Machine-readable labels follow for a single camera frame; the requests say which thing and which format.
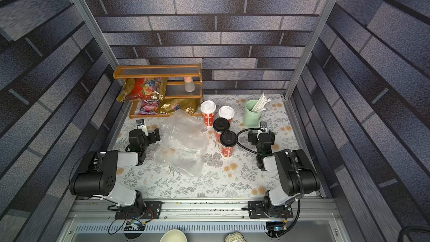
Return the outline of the red cup black lid front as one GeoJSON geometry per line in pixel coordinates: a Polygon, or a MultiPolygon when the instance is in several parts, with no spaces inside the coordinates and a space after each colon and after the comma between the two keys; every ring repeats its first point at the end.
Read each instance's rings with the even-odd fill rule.
{"type": "Polygon", "coordinates": [[[219,141],[221,143],[221,154],[223,155],[223,157],[229,158],[233,155],[235,146],[237,144],[236,139],[236,133],[230,130],[220,135],[219,141]]]}

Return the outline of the gold snack bag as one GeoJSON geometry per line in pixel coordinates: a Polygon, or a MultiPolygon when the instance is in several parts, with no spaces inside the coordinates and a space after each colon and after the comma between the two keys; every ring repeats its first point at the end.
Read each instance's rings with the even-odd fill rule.
{"type": "Polygon", "coordinates": [[[200,100],[197,98],[190,99],[165,99],[158,107],[159,114],[173,114],[177,110],[182,110],[188,114],[194,114],[199,106],[200,100]]]}

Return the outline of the green straw holder cup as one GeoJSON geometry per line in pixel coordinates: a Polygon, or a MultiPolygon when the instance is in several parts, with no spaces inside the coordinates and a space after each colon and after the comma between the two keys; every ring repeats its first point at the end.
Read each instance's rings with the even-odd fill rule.
{"type": "Polygon", "coordinates": [[[245,113],[243,115],[243,123],[248,128],[258,127],[262,116],[262,111],[253,112],[252,109],[257,104],[257,100],[247,101],[245,104],[245,113]]]}

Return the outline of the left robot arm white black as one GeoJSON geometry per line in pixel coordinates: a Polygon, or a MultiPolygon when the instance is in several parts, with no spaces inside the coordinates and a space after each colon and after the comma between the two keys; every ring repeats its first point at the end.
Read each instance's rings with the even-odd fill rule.
{"type": "Polygon", "coordinates": [[[142,193],[116,181],[120,168],[140,166],[146,158],[149,145],[160,141],[159,129],[146,134],[142,129],[129,132],[126,151],[88,152],[83,155],[77,168],[69,175],[72,195],[100,198],[112,203],[110,211],[117,220],[148,221],[160,217],[161,202],[144,201],[142,193]]]}

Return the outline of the clear plastic carrier bag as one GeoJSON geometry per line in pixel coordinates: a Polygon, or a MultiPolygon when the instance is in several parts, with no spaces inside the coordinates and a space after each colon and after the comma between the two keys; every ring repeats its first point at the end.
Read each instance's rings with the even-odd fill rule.
{"type": "Polygon", "coordinates": [[[154,153],[154,160],[185,176],[200,176],[209,145],[206,130],[201,119],[183,110],[176,111],[161,124],[160,147],[154,153]]]}

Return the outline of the red cup white lid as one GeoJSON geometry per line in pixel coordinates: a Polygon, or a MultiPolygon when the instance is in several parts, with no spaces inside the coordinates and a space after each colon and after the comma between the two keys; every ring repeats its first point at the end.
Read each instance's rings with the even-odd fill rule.
{"type": "Polygon", "coordinates": [[[220,107],[218,114],[220,118],[224,118],[231,123],[235,115],[235,110],[230,106],[224,105],[220,107]]]}
{"type": "Polygon", "coordinates": [[[215,120],[216,104],[211,100],[206,100],[200,105],[203,120],[207,127],[212,127],[215,120]]]}

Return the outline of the red cup white lid rear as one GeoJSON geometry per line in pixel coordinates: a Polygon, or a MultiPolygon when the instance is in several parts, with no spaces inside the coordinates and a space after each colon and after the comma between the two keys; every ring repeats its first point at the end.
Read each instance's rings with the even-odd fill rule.
{"type": "Polygon", "coordinates": [[[203,120],[207,127],[212,127],[215,120],[216,104],[211,100],[206,100],[200,105],[203,120]]]}

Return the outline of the white wrapped straws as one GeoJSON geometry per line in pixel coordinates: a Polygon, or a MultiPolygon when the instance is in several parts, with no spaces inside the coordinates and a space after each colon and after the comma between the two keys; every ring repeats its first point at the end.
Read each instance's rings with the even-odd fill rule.
{"type": "Polygon", "coordinates": [[[259,113],[262,112],[265,109],[265,106],[271,102],[271,99],[267,98],[264,93],[262,93],[262,96],[259,98],[259,100],[256,102],[254,107],[252,108],[252,112],[259,113]]]}

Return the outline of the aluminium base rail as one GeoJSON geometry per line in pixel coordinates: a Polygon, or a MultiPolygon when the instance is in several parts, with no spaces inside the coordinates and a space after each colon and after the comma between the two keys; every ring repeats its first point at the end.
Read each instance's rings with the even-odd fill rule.
{"type": "Polygon", "coordinates": [[[148,201],[150,208],[140,220],[125,220],[107,211],[104,201],[77,201],[69,213],[62,234],[161,234],[178,229],[184,233],[268,233],[279,237],[293,220],[296,227],[327,227],[338,238],[343,230],[334,201],[305,197],[298,206],[284,208],[279,216],[264,213],[258,199],[161,199],[148,201]]]}

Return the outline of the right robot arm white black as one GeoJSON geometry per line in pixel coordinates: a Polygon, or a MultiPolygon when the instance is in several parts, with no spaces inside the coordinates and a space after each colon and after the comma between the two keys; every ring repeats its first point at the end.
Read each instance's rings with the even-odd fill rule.
{"type": "Polygon", "coordinates": [[[320,189],[320,179],[304,150],[272,151],[275,133],[251,128],[247,140],[256,147],[256,164],[261,171],[276,171],[279,184],[266,191],[262,201],[250,201],[251,218],[293,218],[291,205],[320,189]]]}

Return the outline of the red cup black lid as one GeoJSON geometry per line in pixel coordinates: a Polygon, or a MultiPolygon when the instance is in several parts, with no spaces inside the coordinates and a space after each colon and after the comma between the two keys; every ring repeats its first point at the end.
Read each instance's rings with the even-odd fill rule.
{"type": "Polygon", "coordinates": [[[217,118],[213,122],[213,129],[216,134],[216,140],[220,141],[220,136],[230,128],[230,122],[225,118],[217,118]]]}
{"type": "Polygon", "coordinates": [[[236,133],[230,130],[220,135],[219,141],[221,143],[221,154],[223,155],[223,157],[229,158],[233,155],[235,146],[237,144],[236,139],[236,133]]]}

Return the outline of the patterned round object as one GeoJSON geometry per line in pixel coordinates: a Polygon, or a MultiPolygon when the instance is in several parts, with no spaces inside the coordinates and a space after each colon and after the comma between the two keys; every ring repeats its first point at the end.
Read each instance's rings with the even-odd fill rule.
{"type": "Polygon", "coordinates": [[[242,233],[240,232],[235,232],[232,234],[228,234],[225,239],[224,242],[246,242],[244,236],[242,233]]]}

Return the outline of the red snack bag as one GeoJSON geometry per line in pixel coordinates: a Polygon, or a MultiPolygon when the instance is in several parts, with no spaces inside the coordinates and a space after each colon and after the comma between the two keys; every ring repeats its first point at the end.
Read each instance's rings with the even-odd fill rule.
{"type": "Polygon", "coordinates": [[[167,78],[160,77],[129,78],[116,100],[118,102],[162,101],[166,95],[167,83],[167,78]]]}

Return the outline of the small pink white bottle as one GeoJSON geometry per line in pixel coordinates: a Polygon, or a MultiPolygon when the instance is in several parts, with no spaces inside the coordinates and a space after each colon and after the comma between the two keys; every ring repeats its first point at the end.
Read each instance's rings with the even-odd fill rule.
{"type": "Polygon", "coordinates": [[[196,86],[193,81],[193,77],[190,77],[190,76],[184,77],[184,88],[187,93],[192,93],[195,91],[196,86]]]}

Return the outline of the colourful candy bag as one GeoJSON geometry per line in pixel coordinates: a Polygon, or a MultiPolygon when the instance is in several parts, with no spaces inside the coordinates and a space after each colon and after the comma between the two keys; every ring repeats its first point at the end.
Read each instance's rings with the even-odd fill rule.
{"type": "Polygon", "coordinates": [[[159,101],[142,101],[138,109],[139,115],[156,115],[158,114],[159,101]]]}

